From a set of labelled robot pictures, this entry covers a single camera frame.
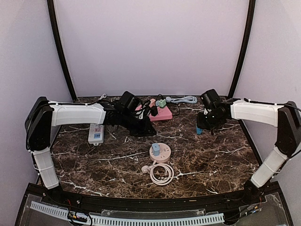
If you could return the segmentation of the bright blue plug adapter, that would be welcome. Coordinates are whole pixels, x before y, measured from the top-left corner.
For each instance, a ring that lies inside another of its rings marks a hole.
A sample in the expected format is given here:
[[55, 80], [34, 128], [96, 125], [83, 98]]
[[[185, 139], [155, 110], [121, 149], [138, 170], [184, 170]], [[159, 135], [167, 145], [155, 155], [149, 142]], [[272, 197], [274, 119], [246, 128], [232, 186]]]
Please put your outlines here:
[[203, 129], [196, 127], [196, 134], [201, 135], [203, 133]]

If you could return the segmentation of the light blue plug adapter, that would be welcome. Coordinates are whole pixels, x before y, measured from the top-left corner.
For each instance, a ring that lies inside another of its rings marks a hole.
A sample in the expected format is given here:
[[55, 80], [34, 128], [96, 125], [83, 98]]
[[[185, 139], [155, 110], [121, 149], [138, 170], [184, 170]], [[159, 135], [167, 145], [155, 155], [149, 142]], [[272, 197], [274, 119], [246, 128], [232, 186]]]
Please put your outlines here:
[[160, 145], [158, 143], [153, 143], [151, 145], [151, 148], [152, 148], [152, 154], [154, 156], [159, 156], [159, 154], [160, 154]]

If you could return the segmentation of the pink triangular power socket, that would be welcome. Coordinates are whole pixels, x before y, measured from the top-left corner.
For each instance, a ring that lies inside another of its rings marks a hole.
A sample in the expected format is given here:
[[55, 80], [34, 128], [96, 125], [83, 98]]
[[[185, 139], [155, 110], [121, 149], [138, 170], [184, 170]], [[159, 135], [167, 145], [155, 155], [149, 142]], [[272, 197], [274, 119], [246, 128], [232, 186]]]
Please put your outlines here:
[[164, 121], [164, 120], [171, 120], [173, 118], [173, 115], [167, 106], [165, 106], [164, 108], [156, 106], [156, 109], [158, 111], [158, 114], [156, 116], [152, 116], [150, 114], [149, 115], [150, 121]]

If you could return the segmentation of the pink round power socket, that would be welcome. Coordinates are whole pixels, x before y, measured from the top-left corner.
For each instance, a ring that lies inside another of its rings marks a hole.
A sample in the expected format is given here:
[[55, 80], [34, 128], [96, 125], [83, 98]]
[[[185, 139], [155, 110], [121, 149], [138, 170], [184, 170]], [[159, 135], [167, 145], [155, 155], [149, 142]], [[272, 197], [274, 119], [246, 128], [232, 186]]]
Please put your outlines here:
[[150, 147], [149, 155], [152, 161], [156, 163], [165, 163], [170, 159], [171, 156], [171, 148], [164, 143], [158, 143], [160, 145], [160, 154], [159, 156], [154, 156], [152, 154], [152, 148]]

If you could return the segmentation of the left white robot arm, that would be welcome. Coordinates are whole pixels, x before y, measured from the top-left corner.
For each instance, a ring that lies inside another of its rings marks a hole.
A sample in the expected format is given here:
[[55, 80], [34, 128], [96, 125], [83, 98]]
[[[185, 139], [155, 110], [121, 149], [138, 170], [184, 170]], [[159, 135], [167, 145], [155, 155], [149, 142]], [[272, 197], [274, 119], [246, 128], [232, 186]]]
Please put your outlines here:
[[25, 120], [26, 149], [32, 154], [42, 182], [48, 189], [48, 198], [56, 205], [66, 202], [66, 194], [59, 188], [50, 153], [51, 129], [70, 124], [119, 125], [134, 137], [156, 135], [149, 114], [150, 101], [129, 92], [114, 101], [98, 100], [93, 103], [60, 103], [39, 97]]

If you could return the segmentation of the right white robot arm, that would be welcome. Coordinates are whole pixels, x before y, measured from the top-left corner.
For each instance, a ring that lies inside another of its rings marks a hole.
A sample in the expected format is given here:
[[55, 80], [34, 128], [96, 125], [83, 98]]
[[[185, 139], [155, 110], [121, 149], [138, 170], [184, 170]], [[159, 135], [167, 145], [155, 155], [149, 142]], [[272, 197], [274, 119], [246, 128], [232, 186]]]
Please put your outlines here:
[[263, 187], [295, 155], [300, 153], [301, 116], [295, 102], [265, 103], [249, 99], [204, 100], [204, 111], [197, 115], [197, 127], [213, 131], [227, 120], [247, 120], [277, 128], [275, 146], [250, 182]]

